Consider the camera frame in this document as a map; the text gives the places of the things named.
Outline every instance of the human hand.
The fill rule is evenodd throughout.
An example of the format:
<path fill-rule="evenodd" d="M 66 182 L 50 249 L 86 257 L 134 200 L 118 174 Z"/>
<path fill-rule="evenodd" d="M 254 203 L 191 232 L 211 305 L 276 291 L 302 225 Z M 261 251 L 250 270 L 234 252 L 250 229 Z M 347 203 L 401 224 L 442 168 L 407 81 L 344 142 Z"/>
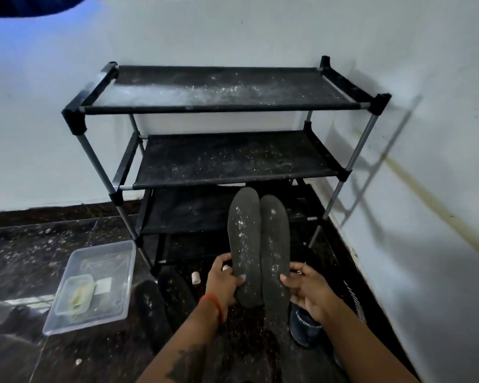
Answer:
<path fill-rule="evenodd" d="M 302 272 L 302 274 L 291 272 L 289 277 L 280 275 L 282 284 L 291 289 L 291 302 L 307 310 L 314 320 L 323 325 L 338 297 L 323 276 L 310 266 L 291 262 L 290 267 L 293 271 Z"/>
<path fill-rule="evenodd" d="M 235 277 L 232 275 L 232 268 L 222 271 L 225 261 L 230 260 L 231 253 L 219 255 L 213 262 L 211 270 L 208 273 L 206 283 L 206 294 L 214 294 L 217 296 L 220 306 L 224 312 L 224 320 L 227 318 L 227 310 L 230 305 L 236 303 L 234 292 L 238 286 L 245 283 L 245 274 Z"/>

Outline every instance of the forearm tattoo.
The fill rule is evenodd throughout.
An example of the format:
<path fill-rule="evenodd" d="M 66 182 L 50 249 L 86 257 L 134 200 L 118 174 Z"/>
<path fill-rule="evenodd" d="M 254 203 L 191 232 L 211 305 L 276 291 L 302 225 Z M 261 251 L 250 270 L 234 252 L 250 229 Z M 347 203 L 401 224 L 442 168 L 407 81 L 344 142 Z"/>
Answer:
<path fill-rule="evenodd" d="M 179 351 L 179 358 L 174 361 L 166 378 L 174 383 L 201 383 L 205 361 L 206 345 L 192 345 L 186 351 Z"/>

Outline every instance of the orange bracelet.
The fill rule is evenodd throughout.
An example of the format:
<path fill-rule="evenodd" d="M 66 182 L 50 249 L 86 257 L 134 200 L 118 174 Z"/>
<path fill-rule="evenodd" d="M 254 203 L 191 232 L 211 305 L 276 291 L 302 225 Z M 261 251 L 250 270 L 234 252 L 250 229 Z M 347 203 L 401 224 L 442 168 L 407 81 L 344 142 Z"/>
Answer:
<path fill-rule="evenodd" d="M 218 301 L 217 296 L 215 296 L 213 293 L 206 293 L 204 296 L 200 298 L 199 301 L 202 300 L 211 300 L 215 304 L 215 306 L 218 309 L 218 323 L 223 324 L 224 323 L 224 311 L 222 310 L 222 306 L 220 305 L 220 301 Z"/>

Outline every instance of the black shoe rack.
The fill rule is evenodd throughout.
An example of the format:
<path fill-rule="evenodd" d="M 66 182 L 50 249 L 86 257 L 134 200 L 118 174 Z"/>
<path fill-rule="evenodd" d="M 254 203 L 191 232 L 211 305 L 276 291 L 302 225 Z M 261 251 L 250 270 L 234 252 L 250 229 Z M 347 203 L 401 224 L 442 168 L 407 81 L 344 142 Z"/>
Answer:
<path fill-rule="evenodd" d="M 328 218 L 390 98 L 390 94 L 372 97 L 359 89 L 333 70 L 326 56 L 319 68 L 120 66 L 111 62 L 62 115 L 155 274 L 163 264 L 228 250 L 227 213 L 239 187 L 220 184 L 246 183 L 260 196 L 274 194 L 286 206 L 292 225 Z M 346 167 L 313 133 L 314 110 L 371 113 Z M 134 116 L 240 111 L 308 113 L 303 129 L 297 131 L 183 135 L 140 134 Z M 112 180 L 85 136 L 86 115 L 100 114 L 127 114 L 133 128 Z M 141 166 L 134 184 L 126 186 L 138 149 Z M 303 179 L 325 176 L 336 176 L 339 183 L 324 215 L 316 215 L 320 207 L 312 206 L 315 194 Z M 123 191 L 135 189 L 144 190 L 136 225 L 122 207 Z M 312 247 L 322 231 L 320 224 L 305 243 L 307 247 Z"/>

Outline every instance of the plastic container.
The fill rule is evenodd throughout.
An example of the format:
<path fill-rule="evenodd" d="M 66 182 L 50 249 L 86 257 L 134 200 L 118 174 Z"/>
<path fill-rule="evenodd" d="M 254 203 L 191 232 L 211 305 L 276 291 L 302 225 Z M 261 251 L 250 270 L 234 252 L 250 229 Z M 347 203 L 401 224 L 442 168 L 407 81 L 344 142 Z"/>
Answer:
<path fill-rule="evenodd" d="M 81 315 L 89 309 L 94 294 L 94 278 L 90 274 L 69 277 L 64 282 L 55 305 L 56 315 Z"/>
<path fill-rule="evenodd" d="M 43 333 L 62 334 L 126 318 L 135 256 L 132 240 L 74 251 L 67 262 Z"/>

